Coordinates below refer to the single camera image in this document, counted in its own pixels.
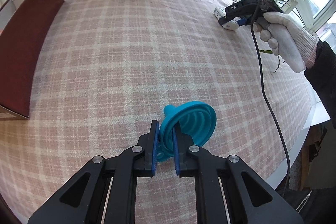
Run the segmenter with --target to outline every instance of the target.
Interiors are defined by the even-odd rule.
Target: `plaid blanket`
[[[0,192],[12,210],[29,218],[90,158],[119,155],[163,120],[165,105],[192,100],[217,114],[205,148],[239,155],[266,179],[285,155],[249,27],[224,30],[212,13],[231,3],[65,0],[38,60],[30,120],[0,122]],[[273,55],[262,61],[290,149],[311,109],[309,83],[286,63],[273,73]],[[172,159],[138,179],[136,221],[196,222],[193,179],[177,177]]]

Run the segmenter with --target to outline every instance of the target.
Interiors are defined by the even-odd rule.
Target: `white glove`
[[[274,55],[280,54],[290,67],[295,72],[298,72],[297,66],[296,68],[294,68],[295,66],[291,66],[293,60],[290,59],[293,57],[291,57],[290,52],[285,52],[294,52],[294,50],[296,50],[293,49],[293,47],[291,48],[291,45],[288,44],[290,38],[287,37],[286,33],[289,33],[295,42],[305,66],[311,68],[315,63],[316,45],[319,39],[310,35],[304,28],[298,25],[290,15],[280,12],[267,12],[264,14],[264,18],[271,23],[268,30],[263,29],[259,24],[254,24],[253,29],[256,32],[260,32],[260,39],[264,42],[268,42]]]

